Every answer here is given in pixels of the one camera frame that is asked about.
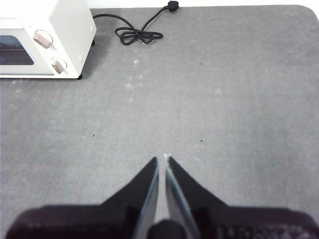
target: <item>black power cord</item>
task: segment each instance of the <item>black power cord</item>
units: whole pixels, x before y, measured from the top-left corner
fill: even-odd
[[[170,1],[168,2],[168,5],[163,7],[161,10],[159,10],[153,17],[151,17],[141,28],[141,30],[136,29],[133,27],[132,24],[129,23],[126,19],[113,15],[113,14],[98,14],[93,17],[93,19],[96,19],[98,17],[102,16],[109,16],[114,17],[119,20],[122,20],[125,22],[129,27],[118,27],[115,29],[115,35],[120,38],[120,41],[123,45],[130,45],[133,42],[135,42],[137,39],[141,40],[144,43],[150,43],[154,39],[161,39],[163,38],[163,34],[156,31],[144,31],[147,25],[153,21],[162,11],[169,10],[170,12],[176,11],[178,9],[178,2],[177,1]]]

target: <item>oven knob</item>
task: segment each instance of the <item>oven knob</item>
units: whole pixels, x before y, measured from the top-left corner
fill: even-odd
[[[52,36],[43,30],[38,30],[34,33],[33,40],[43,46],[45,49],[49,48],[53,43]]]
[[[61,74],[61,72],[67,67],[66,62],[60,58],[52,58],[51,64],[58,74]]]

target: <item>white wall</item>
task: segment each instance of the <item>white wall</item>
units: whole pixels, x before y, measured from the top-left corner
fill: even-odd
[[[169,0],[87,0],[90,8],[162,7]],[[319,17],[319,0],[180,0],[179,6],[303,5]]]

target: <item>white toaster oven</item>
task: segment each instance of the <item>white toaster oven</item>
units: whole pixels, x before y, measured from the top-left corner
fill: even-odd
[[[0,2],[0,78],[72,78],[96,32],[86,0]]]

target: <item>gray table surface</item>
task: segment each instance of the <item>gray table surface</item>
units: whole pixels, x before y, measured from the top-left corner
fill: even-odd
[[[142,26],[157,9],[99,9]],[[301,6],[164,12],[154,44],[97,19],[83,79],[1,81],[1,235],[23,210],[98,204],[172,154],[230,205],[319,221],[319,23]]]

